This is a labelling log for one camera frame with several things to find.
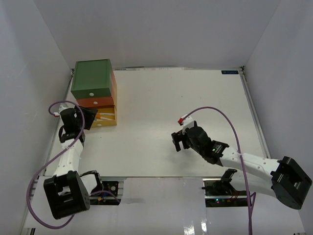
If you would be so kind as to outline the orange cap thin pen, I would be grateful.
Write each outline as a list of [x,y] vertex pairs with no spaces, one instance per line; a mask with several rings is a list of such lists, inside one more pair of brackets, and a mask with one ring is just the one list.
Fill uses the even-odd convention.
[[105,116],[96,116],[95,121],[114,121],[114,118],[109,118]]

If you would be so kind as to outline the yellow bottom drawer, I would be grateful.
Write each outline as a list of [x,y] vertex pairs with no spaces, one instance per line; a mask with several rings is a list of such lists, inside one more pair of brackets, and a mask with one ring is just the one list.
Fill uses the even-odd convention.
[[95,120],[91,125],[92,128],[117,125],[117,109],[114,105],[92,107],[92,109],[97,109]]

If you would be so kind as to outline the orange drawer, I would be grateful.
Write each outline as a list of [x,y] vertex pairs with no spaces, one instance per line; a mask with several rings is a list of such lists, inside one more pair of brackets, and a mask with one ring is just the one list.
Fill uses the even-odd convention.
[[115,101],[112,96],[78,99],[77,103],[82,107],[102,107],[115,105]]

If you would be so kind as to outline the salmon cap thin pen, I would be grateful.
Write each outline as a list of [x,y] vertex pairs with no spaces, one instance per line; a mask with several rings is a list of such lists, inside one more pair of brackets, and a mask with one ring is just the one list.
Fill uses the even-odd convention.
[[97,113],[99,116],[115,116],[115,113]]

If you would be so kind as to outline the green top drawer box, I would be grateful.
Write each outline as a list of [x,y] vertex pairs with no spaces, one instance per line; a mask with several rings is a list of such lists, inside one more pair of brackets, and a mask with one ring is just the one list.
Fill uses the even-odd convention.
[[110,59],[76,62],[71,85],[75,99],[109,97],[113,91]]

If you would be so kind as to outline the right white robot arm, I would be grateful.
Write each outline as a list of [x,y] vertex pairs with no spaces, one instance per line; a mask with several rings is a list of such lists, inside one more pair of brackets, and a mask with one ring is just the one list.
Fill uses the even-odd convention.
[[199,126],[171,134],[176,151],[193,149],[206,162],[225,167],[221,190],[226,195],[249,191],[276,198],[285,206],[299,210],[307,197],[312,180],[293,159],[267,159],[244,153],[226,143],[210,139]]

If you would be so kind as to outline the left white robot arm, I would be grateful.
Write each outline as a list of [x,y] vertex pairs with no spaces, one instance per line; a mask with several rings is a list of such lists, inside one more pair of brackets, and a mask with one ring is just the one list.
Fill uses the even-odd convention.
[[97,112],[97,109],[61,105],[59,111],[54,113],[63,122],[59,129],[59,141],[64,153],[52,177],[45,179],[44,190],[55,219],[89,210],[90,194],[99,195],[103,191],[97,171],[78,173],[85,143],[83,130],[91,128]]

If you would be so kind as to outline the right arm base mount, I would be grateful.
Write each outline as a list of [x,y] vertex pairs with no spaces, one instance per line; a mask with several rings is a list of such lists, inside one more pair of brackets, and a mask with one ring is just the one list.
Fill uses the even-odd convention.
[[221,178],[203,179],[202,189],[207,208],[247,207],[245,182],[241,190],[231,185],[236,173],[236,169],[227,169]]

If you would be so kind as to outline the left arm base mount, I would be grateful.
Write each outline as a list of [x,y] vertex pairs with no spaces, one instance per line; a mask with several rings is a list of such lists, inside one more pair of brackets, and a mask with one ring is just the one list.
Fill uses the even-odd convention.
[[103,180],[100,186],[96,186],[89,196],[92,206],[118,206],[123,194],[122,181]]

